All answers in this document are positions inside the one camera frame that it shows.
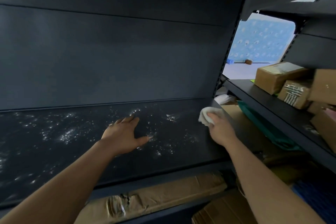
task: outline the hand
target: hand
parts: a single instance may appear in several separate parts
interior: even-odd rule
[[[149,137],[134,138],[134,129],[139,122],[139,118],[133,119],[133,117],[122,118],[117,120],[115,124],[109,125],[98,143],[115,155],[131,152],[135,148],[144,145],[148,142]]]
[[[226,118],[220,118],[211,112],[207,114],[215,123],[215,125],[209,124],[209,130],[212,139],[216,143],[225,147],[229,141],[237,138],[233,127]]]

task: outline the forearm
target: forearm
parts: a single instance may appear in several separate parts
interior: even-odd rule
[[[318,224],[323,220],[237,138],[224,145],[259,224]]]
[[[113,154],[105,154],[95,144],[3,217],[0,224],[73,223],[112,158]]]

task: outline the right arm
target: right arm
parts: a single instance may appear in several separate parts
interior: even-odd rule
[[[228,120],[208,116],[215,123],[209,127],[211,137],[229,153],[258,224],[325,223],[236,137]]]

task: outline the shelf surface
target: shelf surface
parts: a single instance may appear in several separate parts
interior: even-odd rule
[[[207,98],[0,113],[0,207],[19,203],[88,150],[111,122],[133,113],[140,117],[135,136],[152,139],[116,157],[91,199],[228,169],[228,153],[198,122],[207,106],[220,107]]]
[[[336,154],[311,125],[312,114],[288,105],[250,80],[227,80],[224,86],[336,173]]]

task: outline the torn cardboard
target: torn cardboard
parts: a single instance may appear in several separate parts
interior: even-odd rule
[[[329,104],[326,104],[326,103],[317,102],[317,101],[313,101],[313,103],[311,103],[311,105],[309,106],[307,111],[309,111],[312,114],[317,114],[319,111],[325,110],[327,108],[330,109],[330,110],[336,111],[335,106],[329,105]]]
[[[75,224],[117,223],[224,191],[221,175],[206,173],[90,201]]]
[[[211,201],[191,220],[193,224],[257,224],[246,198],[237,190]]]
[[[287,80],[280,91],[278,98],[297,109],[309,106],[308,100],[312,80]]]
[[[311,70],[289,62],[259,67],[254,84],[269,94],[278,93],[286,80],[309,79]]]
[[[336,153],[336,111],[320,110],[310,122],[325,140],[334,153]]]
[[[336,70],[316,70],[309,100],[336,105]]]

